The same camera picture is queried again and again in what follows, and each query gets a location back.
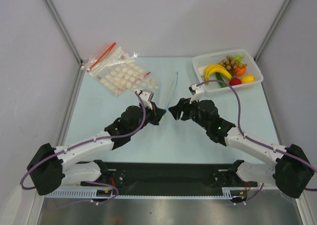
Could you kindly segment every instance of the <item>fruit basket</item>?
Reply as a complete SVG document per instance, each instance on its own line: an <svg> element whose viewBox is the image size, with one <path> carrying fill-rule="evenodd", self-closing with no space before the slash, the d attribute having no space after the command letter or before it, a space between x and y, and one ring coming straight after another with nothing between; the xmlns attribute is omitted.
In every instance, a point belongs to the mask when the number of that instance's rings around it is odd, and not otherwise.
<svg viewBox="0 0 317 225"><path fill-rule="evenodd" d="M234 50L211 53L211 54L194 57L193 67L199 82L204 81L204 76L201 76L201 72L199 71L199 69L200 70L202 69L201 67L207 67L211 64L218 64L220 61L226 59L228 55L229 56L236 56L236 55L245 56L242 60L243 64L247 64L246 72L244 75L252 75L255 78L253 82L233 86L235 89L248 88L255 84L261 83L263 81L263 75L261 74L259 67L255 63L253 58L250 56L250 54L244 49L234 49ZM216 80L217 78L215 74L211 74L209 79ZM203 88L206 93L220 93L220 92L226 92L230 90L229 87L222 88L217 82L211 82L208 85L204 84Z"/></svg>

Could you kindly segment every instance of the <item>plastic bag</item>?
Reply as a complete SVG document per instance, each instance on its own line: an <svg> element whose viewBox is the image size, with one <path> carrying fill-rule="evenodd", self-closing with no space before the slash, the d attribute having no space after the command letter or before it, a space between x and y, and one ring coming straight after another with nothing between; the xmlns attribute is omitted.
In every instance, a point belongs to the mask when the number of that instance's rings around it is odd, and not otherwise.
<svg viewBox="0 0 317 225"><path fill-rule="evenodd" d="M166 84L166 90L163 96L162 103L160 104L163 109L168 111L169 104L172 100L173 94L175 93L178 82L178 71L171 73L168 83Z"/></svg>
<svg viewBox="0 0 317 225"><path fill-rule="evenodd" d="M135 62L137 56L136 53L128 54L116 43L104 45L83 69L115 95L127 89L157 89L151 72Z"/></svg>

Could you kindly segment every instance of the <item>plastic fruit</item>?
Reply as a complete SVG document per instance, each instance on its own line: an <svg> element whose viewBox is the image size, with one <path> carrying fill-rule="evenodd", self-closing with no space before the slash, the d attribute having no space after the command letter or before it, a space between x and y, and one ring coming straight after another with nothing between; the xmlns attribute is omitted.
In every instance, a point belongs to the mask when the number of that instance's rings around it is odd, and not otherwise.
<svg viewBox="0 0 317 225"><path fill-rule="evenodd" d="M218 65L218 64L213 64L213 65L209 65L205 69L205 80L208 80L210 75L215 73L215 72L219 72L219 73L223 74L229 80L231 79L231 74L226 70L226 68L224 68L224 66Z"/></svg>
<svg viewBox="0 0 317 225"><path fill-rule="evenodd" d="M240 63L245 57L246 57L246 55L244 55L244 56L236 55L233 59L238 60Z"/></svg>
<svg viewBox="0 0 317 225"><path fill-rule="evenodd" d="M223 81L223 78L221 77L221 75L218 72L216 72L216 78L217 78L217 80ZM221 88L227 87L227 85L222 83L222 82L218 82L218 83L219 83Z"/></svg>
<svg viewBox="0 0 317 225"><path fill-rule="evenodd" d="M205 74L205 80L209 80L210 75L213 73L216 73L216 72L220 73L228 80L230 80L232 78L231 74L223 67L213 67L207 72L207 74Z"/></svg>
<svg viewBox="0 0 317 225"><path fill-rule="evenodd" d="M229 85L234 86L234 85L241 85L242 82L239 78L233 78L230 80Z"/></svg>
<svg viewBox="0 0 317 225"><path fill-rule="evenodd" d="M241 78L242 84L250 83L250 82L253 82L255 80L256 80L255 77L252 75L245 75Z"/></svg>
<svg viewBox="0 0 317 225"><path fill-rule="evenodd" d="M206 76L207 73L208 73L208 71L209 71L211 68L214 68L214 67L223 67L223 69L225 69L223 65L212 64L212 65L209 65L209 66L207 66L207 67L205 67L205 66L199 67L199 68L198 68L199 74L200 74L201 76Z"/></svg>
<svg viewBox="0 0 317 225"><path fill-rule="evenodd" d="M233 73L236 76L241 76L244 75L246 73L247 69L245 67L237 67L235 69L233 69Z"/></svg>

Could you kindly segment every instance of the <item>tabletop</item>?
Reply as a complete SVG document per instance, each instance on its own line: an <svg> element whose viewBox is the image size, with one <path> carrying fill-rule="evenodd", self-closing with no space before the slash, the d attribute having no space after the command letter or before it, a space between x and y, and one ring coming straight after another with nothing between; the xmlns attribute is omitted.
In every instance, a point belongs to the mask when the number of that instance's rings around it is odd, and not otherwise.
<svg viewBox="0 0 317 225"><path fill-rule="evenodd" d="M190 98L188 87L198 83L191 57L141 57L137 63L151 71L151 77L159 82L153 102L162 107L169 77L178 72L178 81L170 106L180 98ZM278 139L261 84L238 90L241 99L241 125L249 135L278 144ZM204 96L211 99L219 115L237 124L238 104L230 92ZM77 97L65 144L91 137L120 117L128 106L138 105L135 94L127 90L115 96L109 89L85 74ZM107 162L145 163L200 163L221 164L245 160L260 161L239 150L224 147L211 141L206 131L193 121L175 121L170 112L165 114L159 126L148 124L124 146L95 155L87 160L101 159Z"/></svg>

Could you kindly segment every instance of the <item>yellow banana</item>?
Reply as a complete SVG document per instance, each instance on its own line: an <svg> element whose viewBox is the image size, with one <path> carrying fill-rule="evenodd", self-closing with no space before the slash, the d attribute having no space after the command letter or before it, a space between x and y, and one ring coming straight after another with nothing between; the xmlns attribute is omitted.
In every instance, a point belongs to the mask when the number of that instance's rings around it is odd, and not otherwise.
<svg viewBox="0 0 317 225"><path fill-rule="evenodd" d="M205 76L206 80L209 80L210 75L213 73L216 73L216 72L222 74L228 80L231 80L231 78L232 78L231 74L224 67L213 67L208 71L207 75Z"/></svg>
<svg viewBox="0 0 317 225"><path fill-rule="evenodd" d="M207 68L205 69L205 80L208 80L208 79L209 79L210 74L208 75L208 72L209 72L212 68L214 68L214 67L220 67L220 68L223 68L224 70L227 70L226 68L224 68L222 65L219 65L219 64L209 65L209 66L207 66Z"/></svg>

